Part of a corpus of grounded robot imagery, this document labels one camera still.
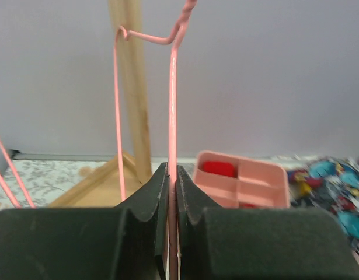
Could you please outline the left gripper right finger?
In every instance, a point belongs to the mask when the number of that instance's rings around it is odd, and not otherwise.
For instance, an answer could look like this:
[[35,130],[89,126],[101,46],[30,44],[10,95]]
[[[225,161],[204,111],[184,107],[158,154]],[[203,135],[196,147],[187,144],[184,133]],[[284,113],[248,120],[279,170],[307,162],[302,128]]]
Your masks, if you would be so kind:
[[223,208],[177,168],[181,279],[359,279],[346,235],[318,208]]

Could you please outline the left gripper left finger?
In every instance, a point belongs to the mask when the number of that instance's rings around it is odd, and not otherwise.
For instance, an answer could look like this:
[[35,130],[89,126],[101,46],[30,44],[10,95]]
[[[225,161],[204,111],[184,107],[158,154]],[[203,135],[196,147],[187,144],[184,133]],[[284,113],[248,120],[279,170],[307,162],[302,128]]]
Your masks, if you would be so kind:
[[0,211],[0,279],[164,279],[168,168],[107,208]]

